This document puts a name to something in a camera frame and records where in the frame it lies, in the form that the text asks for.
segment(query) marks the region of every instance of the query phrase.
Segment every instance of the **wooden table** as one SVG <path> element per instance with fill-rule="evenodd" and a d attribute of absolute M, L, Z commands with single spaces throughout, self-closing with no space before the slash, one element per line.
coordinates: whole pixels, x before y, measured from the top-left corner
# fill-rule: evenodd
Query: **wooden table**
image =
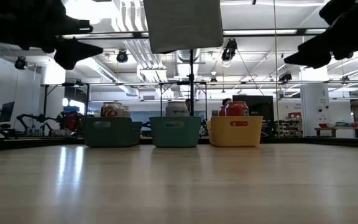
<path fill-rule="evenodd" d="M 358 223 L 358 148 L 0 151 L 6 223 Z"/>
<path fill-rule="evenodd" d="M 332 137 L 336 138 L 336 130 L 354 130 L 355 137 L 358 138 L 358 127 L 333 127 L 333 128 L 315 128 L 316 135 L 320 136 L 321 131 L 331 131 Z"/>

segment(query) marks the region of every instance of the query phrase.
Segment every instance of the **yellow bin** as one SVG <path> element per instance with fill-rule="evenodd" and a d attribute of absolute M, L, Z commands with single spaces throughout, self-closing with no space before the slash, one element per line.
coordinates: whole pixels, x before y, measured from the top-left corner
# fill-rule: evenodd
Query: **yellow bin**
<path fill-rule="evenodd" d="M 263 116 L 213 117 L 207 122 L 209 141 L 217 147 L 257 147 Z"/>

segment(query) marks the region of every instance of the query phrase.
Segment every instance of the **gray cloth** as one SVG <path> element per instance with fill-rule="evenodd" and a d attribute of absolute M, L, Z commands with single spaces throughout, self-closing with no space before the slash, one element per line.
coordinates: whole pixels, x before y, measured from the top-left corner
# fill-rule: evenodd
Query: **gray cloth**
<path fill-rule="evenodd" d="M 219 0 L 144 0 L 144 7 L 155 54 L 223 44 Z"/>

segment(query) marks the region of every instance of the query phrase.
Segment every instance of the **plastic bin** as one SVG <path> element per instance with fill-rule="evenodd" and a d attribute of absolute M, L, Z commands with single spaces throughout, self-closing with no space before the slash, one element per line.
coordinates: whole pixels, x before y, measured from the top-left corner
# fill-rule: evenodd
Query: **plastic bin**
<path fill-rule="evenodd" d="M 196 147 L 200 117 L 150 118 L 153 145 L 156 147 Z"/>
<path fill-rule="evenodd" d="M 257 147 L 263 116 L 213 117 L 207 123 L 209 141 L 217 147 Z"/>
<path fill-rule="evenodd" d="M 141 122 L 130 118 L 82 118 L 89 147 L 129 147 L 139 144 Z"/>

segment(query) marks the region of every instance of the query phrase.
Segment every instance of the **green bin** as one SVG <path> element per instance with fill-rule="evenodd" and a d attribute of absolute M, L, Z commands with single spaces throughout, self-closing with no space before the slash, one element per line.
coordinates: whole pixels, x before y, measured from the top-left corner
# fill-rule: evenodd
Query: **green bin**
<path fill-rule="evenodd" d="M 157 147 L 196 147 L 200 117 L 150 118 L 153 145 Z"/>
<path fill-rule="evenodd" d="M 89 147 L 129 147 L 139 144 L 142 122 L 130 118 L 82 118 Z"/>

